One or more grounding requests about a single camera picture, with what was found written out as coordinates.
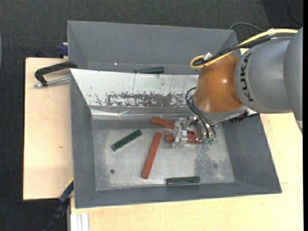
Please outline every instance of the black cable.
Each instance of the black cable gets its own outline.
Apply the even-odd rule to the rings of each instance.
[[[208,125],[210,126],[210,128],[212,129],[213,133],[216,135],[216,132],[215,132],[214,127],[211,125],[210,121],[207,120],[207,119],[201,114],[201,112],[199,112],[199,111],[194,107],[194,105],[190,102],[190,100],[191,100],[193,97],[190,97],[190,98],[188,99],[189,93],[190,93],[192,90],[194,90],[194,89],[196,89],[196,87],[193,87],[193,88],[191,88],[191,89],[189,89],[189,90],[187,91],[187,93],[186,93],[186,95],[185,95],[185,100],[186,100],[187,106],[190,108],[190,110],[191,110],[196,116],[198,116],[199,120],[202,122],[202,124],[203,124],[203,126],[205,127],[205,130],[206,130],[206,137],[209,138],[209,130],[208,130],[208,128],[207,128],[206,125],[208,124]]]
[[[60,219],[64,216],[65,212],[67,211],[69,204],[70,204],[70,199],[67,198],[65,199],[63,203],[60,203],[58,205],[56,211],[54,212],[54,214],[52,215],[52,217],[46,224],[43,231],[53,231],[54,230],[54,227],[60,222]]]
[[[300,27],[302,27],[303,25],[302,25],[299,21],[297,21],[297,20],[292,16],[290,0],[287,0],[287,1],[288,1],[288,14],[289,14],[289,17],[290,17],[291,20],[293,20],[296,24],[298,24]]]
[[[236,116],[236,117],[233,117],[233,118],[230,118],[226,121],[230,122],[230,123],[233,123],[233,122],[239,122],[239,121],[242,121],[246,118],[253,118],[255,116],[259,116],[260,113],[254,113],[252,115],[248,115],[248,113],[245,111],[243,114],[239,115],[239,116]]]
[[[18,199],[9,199],[9,198],[0,198],[0,201],[10,201],[16,203],[36,203],[36,202],[58,202],[58,199],[35,199],[35,200],[18,200]]]
[[[261,32],[264,32],[264,30],[262,30],[260,27],[255,26],[255,25],[250,24],[250,23],[247,23],[247,22],[237,22],[237,23],[234,23],[233,25],[231,25],[231,26],[229,27],[229,30],[232,30],[234,27],[239,26],[239,25],[250,26],[250,27],[255,28],[256,30],[259,30],[259,31],[261,31]]]
[[[224,49],[223,51],[217,53],[215,56],[207,59],[207,60],[204,60],[203,58],[199,58],[199,59],[196,59],[195,62],[193,63],[194,66],[200,66],[200,65],[204,65],[212,60],[215,60],[216,58],[222,56],[222,55],[225,55],[229,52],[232,52],[232,51],[235,51],[235,50],[238,50],[240,48],[251,48],[251,45],[253,44],[261,44],[261,43],[264,43],[266,41],[269,41],[271,40],[272,38],[277,38],[277,37],[287,37],[287,36],[293,36],[292,34],[288,34],[288,33],[281,33],[281,34],[273,34],[273,35],[268,35],[264,38],[258,38],[258,39],[255,39],[251,42],[247,42],[245,44],[242,44],[242,45],[232,45],[226,49]]]

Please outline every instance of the wooden board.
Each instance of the wooden board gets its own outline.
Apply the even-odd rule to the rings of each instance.
[[[68,81],[35,88],[37,69],[67,59],[27,58],[25,79],[24,200],[58,198],[73,177]],[[46,75],[68,76],[68,70]]]

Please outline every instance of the clamp handle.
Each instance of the clamp handle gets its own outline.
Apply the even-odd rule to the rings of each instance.
[[[64,63],[40,68],[35,72],[34,76],[45,87],[48,84],[47,84],[47,81],[45,80],[45,78],[43,77],[43,75],[53,73],[53,72],[56,72],[56,71],[60,71],[60,70],[66,69],[66,68],[77,68],[77,65],[73,62],[64,62]]]

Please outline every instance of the wooden table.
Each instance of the wooden table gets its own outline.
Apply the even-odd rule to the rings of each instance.
[[[68,83],[33,87],[36,69],[66,61],[27,58],[24,200],[58,198],[73,176]],[[67,71],[47,75],[67,76]],[[281,194],[75,209],[91,231],[303,230],[303,137],[293,114],[261,115]]]

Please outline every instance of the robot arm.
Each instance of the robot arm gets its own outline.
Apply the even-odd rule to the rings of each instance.
[[[241,58],[231,54],[251,43],[257,45]],[[303,28],[270,30],[207,57],[191,61],[191,68],[201,72],[194,95],[186,99],[207,126],[204,139],[221,121],[258,113],[293,112],[302,131]]]

